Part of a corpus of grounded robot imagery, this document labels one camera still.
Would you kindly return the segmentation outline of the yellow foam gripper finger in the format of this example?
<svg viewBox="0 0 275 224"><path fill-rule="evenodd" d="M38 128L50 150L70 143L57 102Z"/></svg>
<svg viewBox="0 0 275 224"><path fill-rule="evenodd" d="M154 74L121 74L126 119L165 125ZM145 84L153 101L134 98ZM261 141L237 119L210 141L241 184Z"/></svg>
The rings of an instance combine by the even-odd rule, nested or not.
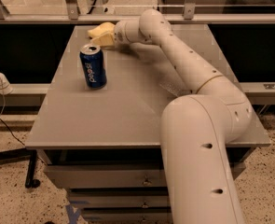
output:
<svg viewBox="0 0 275 224"><path fill-rule="evenodd" d="M113 47L115 39L112 32L104 32L91 39L91 43L100 47Z"/></svg>

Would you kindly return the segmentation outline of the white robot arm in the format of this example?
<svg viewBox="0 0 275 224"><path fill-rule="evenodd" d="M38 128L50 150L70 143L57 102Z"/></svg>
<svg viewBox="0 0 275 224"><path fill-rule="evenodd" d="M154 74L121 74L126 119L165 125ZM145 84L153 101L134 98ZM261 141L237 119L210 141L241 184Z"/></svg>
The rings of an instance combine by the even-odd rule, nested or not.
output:
<svg viewBox="0 0 275 224"><path fill-rule="evenodd" d="M100 46L160 47L191 91L170 102L161 117L173 224L245 224L226 152L252 120L243 91L178 38L154 9L137 19L103 23L88 35Z"/></svg>

